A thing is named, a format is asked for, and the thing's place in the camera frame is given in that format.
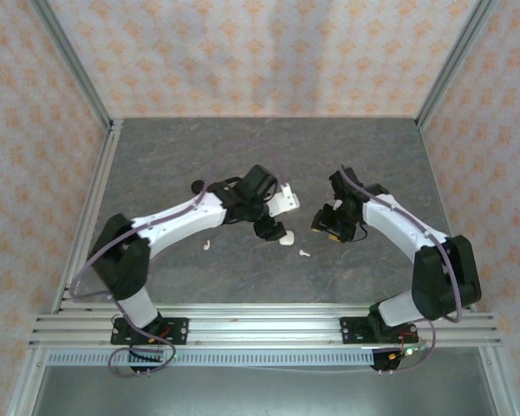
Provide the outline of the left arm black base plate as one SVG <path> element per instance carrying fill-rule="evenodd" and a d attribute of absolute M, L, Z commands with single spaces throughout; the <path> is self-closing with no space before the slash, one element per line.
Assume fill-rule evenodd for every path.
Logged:
<path fill-rule="evenodd" d="M 110 343 L 122 346 L 158 345 L 159 342 L 155 337 L 159 337 L 174 345 L 185 345 L 189 332 L 189 322 L 187 318 L 171 318 L 159 315 L 150 324 L 137 331 L 125 318 L 116 317 L 113 320 Z"/>

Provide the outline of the aluminium frame leg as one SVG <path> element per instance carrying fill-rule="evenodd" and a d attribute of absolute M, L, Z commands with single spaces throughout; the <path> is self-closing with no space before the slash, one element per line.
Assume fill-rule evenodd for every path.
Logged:
<path fill-rule="evenodd" d="M 31 416 L 49 358 L 47 348 L 29 349 L 21 367 L 6 416 Z"/>
<path fill-rule="evenodd" d="M 520 416 L 520 397 L 504 349 L 481 347 L 479 353 L 497 416 Z"/>

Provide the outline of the aluminium side rail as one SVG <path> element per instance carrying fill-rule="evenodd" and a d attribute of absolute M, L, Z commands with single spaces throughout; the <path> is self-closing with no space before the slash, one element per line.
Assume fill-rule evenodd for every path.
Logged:
<path fill-rule="evenodd" d="M 73 277 L 86 261 L 124 121 L 124 119 L 113 120 L 112 126 L 101 143 L 81 209 L 80 219 L 75 229 L 75 238 L 52 302 L 50 309 L 52 314 L 59 312 L 65 292 L 68 290 Z"/>

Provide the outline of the aluminium corner post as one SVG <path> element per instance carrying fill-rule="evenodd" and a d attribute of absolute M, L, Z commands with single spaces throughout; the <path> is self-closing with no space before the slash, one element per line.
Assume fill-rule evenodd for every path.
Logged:
<path fill-rule="evenodd" d="M 94 115 L 104 130 L 109 132 L 114 123 L 113 119 L 110 117 L 88 75 L 88 72 L 77 55 L 75 47 L 68 39 L 68 35 L 56 16 L 49 0 L 29 0 L 29 3 L 40 18 L 44 28 L 48 31 L 55 48 L 60 53 L 72 76 L 75 78 L 75 82 L 83 92 L 83 95 L 90 105 Z"/>
<path fill-rule="evenodd" d="M 436 80 L 432 84 L 417 117 L 414 119 L 420 133 L 423 133 L 424 129 L 429 125 L 432 114 L 452 84 L 456 73 L 464 63 L 473 43 L 478 39 L 496 4 L 497 0 L 476 1 L 471 14 L 467 18 Z"/>

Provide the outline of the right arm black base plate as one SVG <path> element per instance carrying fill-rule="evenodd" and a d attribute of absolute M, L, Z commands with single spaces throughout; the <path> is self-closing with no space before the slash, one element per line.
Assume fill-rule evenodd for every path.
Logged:
<path fill-rule="evenodd" d="M 342 317 L 341 338 L 344 344 L 414 344 L 419 341 L 417 329 L 403 323 L 389 327 L 373 315 Z"/>

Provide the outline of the aluminium mounting rail beam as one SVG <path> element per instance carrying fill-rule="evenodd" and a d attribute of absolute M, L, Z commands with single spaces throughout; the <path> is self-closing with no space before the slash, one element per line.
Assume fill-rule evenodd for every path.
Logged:
<path fill-rule="evenodd" d="M 338 303 L 164 304 L 159 311 L 188 319 L 188 348 L 338 348 L 342 345 L 340 319 L 367 315 L 365 307 Z M 42 348 L 106 348 L 116 313 L 108 303 L 65 300 L 57 313 L 36 318 L 29 343 Z M 440 348 L 504 343 L 492 313 L 467 311 L 458 324 L 421 322 L 417 329 L 424 341 L 430 341 L 435 331 Z"/>

